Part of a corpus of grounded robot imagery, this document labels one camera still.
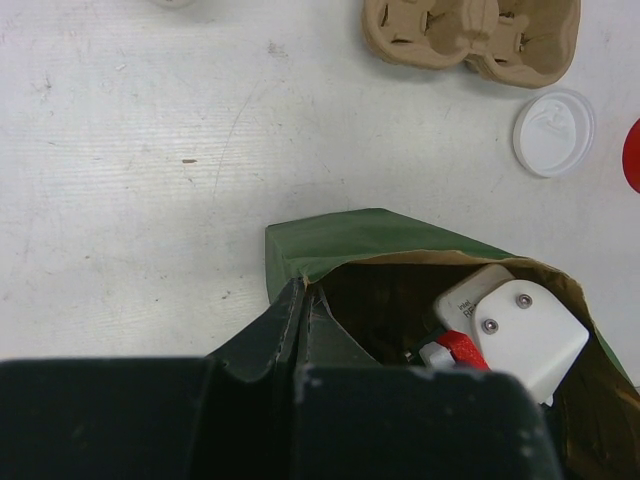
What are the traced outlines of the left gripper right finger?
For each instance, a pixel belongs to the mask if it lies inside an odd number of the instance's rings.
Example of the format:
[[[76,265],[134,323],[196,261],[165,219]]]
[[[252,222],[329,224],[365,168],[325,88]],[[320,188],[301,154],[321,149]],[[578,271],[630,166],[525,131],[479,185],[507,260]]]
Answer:
[[[513,377],[377,363],[307,294],[294,376],[298,479],[559,479],[538,405]]]

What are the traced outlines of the brown green paper bag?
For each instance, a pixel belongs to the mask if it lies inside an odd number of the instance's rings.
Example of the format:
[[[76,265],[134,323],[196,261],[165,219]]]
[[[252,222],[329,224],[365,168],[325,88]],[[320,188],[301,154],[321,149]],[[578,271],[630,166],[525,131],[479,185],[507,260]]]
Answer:
[[[553,409],[561,458],[582,479],[638,477],[639,396],[565,273],[384,209],[269,226],[265,269],[270,297],[294,278],[321,286],[339,323],[388,365],[441,321],[464,331],[480,298],[509,279],[546,288],[589,334]]]

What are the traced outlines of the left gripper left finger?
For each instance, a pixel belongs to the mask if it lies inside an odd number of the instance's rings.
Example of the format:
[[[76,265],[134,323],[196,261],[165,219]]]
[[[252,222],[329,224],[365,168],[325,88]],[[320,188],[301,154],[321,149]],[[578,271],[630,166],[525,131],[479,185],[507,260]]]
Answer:
[[[1,365],[5,479],[285,479],[305,288],[203,357]]]

